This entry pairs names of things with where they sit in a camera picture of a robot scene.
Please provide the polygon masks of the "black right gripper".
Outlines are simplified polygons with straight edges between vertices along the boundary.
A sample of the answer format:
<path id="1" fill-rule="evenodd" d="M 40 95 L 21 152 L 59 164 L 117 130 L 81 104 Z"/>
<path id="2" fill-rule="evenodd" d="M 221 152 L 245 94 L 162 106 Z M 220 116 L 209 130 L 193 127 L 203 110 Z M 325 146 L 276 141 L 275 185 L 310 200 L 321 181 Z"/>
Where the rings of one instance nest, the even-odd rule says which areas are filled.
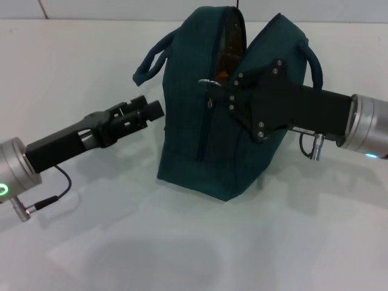
<path id="1" fill-rule="evenodd" d="M 293 81 L 284 59 L 239 72 L 224 84 L 209 80 L 207 93 L 215 104 L 227 107 L 256 143 L 269 139 L 275 131 L 294 127 L 339 141 L 345 135 L 352 104 L 349 96 Z"/>

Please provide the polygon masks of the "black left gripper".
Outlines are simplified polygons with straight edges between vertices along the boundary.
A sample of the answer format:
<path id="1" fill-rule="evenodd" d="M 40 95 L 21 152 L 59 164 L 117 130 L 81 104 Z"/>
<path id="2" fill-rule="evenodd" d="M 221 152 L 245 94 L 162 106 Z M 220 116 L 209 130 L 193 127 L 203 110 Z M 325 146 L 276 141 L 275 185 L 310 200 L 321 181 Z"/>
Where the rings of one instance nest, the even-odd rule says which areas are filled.
<path id="1" fill-rule="evenodd" d="M 109 147 L 146 128 L 147 121 L 163 116 L 159 101 L 148 102 L 139 95 L 118 104 L 113 115 L 108 111 L 91 113 L 76 124 L 29 144 L 25 155 L 33 170 L 41 173 L 88 150 Z"/>

